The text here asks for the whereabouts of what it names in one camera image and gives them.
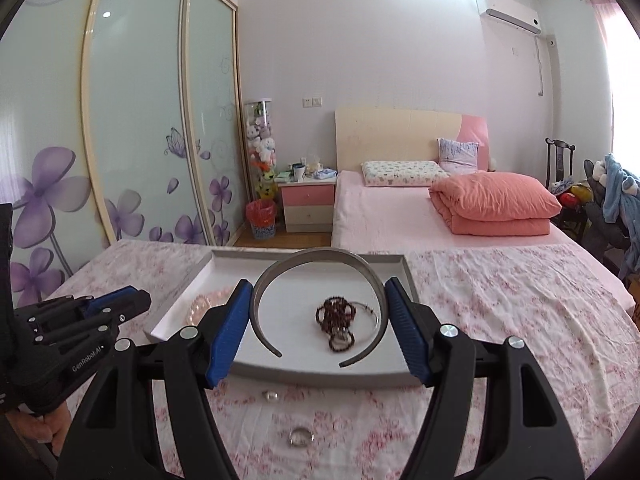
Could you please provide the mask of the person's left hand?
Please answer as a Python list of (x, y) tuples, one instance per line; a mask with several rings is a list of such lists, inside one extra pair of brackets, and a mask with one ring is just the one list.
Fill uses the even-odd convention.
[(53, 454), (56, 457), (61, 455), (72, 423), (72, 415), (65, 402), (53, 412), (42, 417), (13, 410), (6, 412), (6, 418), (21, 437), (38, 443), (50, 444)]

